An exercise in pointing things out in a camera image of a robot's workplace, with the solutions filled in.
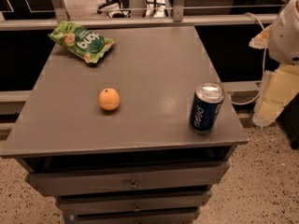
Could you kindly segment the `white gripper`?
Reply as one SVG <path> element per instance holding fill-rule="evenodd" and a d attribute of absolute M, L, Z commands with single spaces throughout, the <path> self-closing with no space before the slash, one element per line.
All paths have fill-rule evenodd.
<path fill-rule="evenodd" d="M 290 63 L 263 74 L 260 96 L 252 117 L 254 125 L 262 128 L 274 123 L 299 93 L 299 0 L 290 0 L 272 25 L 250 40 L 249 46 L 268 48 L 271 59 Z"/>

